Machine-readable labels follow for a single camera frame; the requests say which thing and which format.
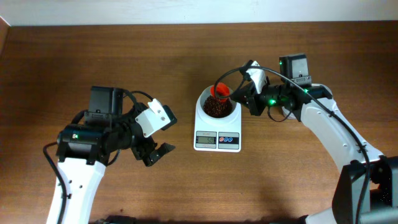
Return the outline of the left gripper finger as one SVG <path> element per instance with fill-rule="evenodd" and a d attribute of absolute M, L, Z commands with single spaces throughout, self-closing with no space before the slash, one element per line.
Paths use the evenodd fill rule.
<path fill-rule="evenodd" d="M 163 109 L 165 110 L 166 115 L 167 115 L 168 119 L 170 120 L 170 122 L 168 124 L 166 124 L 162 128 L 162 130 L 165 131 L 165 130 L 169 129 L 171 126 L 173 126 L 174 124 L 177 123 L 177 118 L 176 118 L 176 116 L 174 115 L 173 111 L 170 109 L 169 106 L 164 105 Z"/>
<path fill-rule="evenodd" d="M 175 149 L 174 145 L 163 143 L 158 149 L 153 150 L 146 157 L 146 167 L 153 166 L 158 160 L 160 160 L 164 155 L 172 152 Z"/>

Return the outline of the orange measuring scoop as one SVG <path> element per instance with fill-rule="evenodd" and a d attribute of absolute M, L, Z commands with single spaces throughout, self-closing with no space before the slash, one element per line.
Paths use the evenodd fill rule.
<path fill-rule="evenodd" d="M 213 85 L 210 88 L 210 93 L 212 97 L 220 101 L 226 101 L 230 95 L 230 89 L 224 83 L 219 83 L 217 86 Z"/>

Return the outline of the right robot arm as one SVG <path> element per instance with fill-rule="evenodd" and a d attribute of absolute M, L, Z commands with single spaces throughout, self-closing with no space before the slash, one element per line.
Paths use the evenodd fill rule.
<path fill-rule="evenodd" d="M 281 56 L 281 85 L 270 85 L 268 68 L 248 61 L 237 70 L 248 81 L 231 99 L 259 116 L 281 106 L 316 135 L 340 177 L 330 208 L 297 223 L 397 223 L 397 158 L 386 157 L 342 115 L 331 90 L 314 84 L 305 54 Z"/>

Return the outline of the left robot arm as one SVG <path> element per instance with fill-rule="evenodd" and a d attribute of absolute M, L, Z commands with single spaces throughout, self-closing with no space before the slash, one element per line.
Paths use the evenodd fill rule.
<path fill-rule="evenodd" d="M 174 150 L 158 145 L 152 135 L 177 122 L 167 105 L 150 97 L 140 103 L 135 91 L 93 86 L 89 107 L 79 112 L 43 148 L 56 176 L 47 223 L 88 223 L 96 191 L 108 166 L 122 150 L 130 149 L 136 160 L 153 166 Z"/>

